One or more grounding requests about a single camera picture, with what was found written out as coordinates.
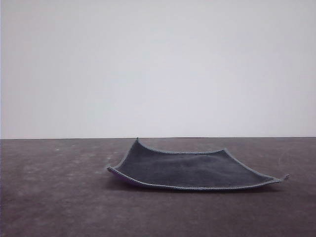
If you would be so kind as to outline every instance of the microfiber cloth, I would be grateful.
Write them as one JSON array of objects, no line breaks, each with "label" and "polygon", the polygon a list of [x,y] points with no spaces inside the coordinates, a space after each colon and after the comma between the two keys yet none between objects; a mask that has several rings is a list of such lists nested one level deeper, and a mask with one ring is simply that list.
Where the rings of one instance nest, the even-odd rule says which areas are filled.
[{"label": "microfiber cloth", "polygon": [[227,149],[211,152],[168,152],[136,138],[123,160],[108,171],[136,186],[178,190],[239,190],[278,183],[234,158]]}]

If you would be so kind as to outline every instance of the white wall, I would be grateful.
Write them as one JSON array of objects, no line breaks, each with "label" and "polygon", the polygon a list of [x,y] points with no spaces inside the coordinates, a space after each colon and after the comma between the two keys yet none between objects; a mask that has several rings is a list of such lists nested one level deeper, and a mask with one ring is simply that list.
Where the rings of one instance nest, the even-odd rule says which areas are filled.
[{"label": "white wall", "polygon": [[316,136],[315,0],[2,0],[1,137]]}]

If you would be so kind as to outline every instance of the gray floor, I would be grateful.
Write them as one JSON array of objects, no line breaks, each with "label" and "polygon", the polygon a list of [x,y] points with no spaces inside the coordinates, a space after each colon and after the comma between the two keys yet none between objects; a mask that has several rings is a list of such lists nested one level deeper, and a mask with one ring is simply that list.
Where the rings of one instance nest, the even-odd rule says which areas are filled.
[{"label": "gray floor", "polygon": [[3,237],[315,236],[316,138],[141,139],[169,151],[228,148],[288,181],[237,192],[149,190],[117,180],[134,139],[1,141]]}]

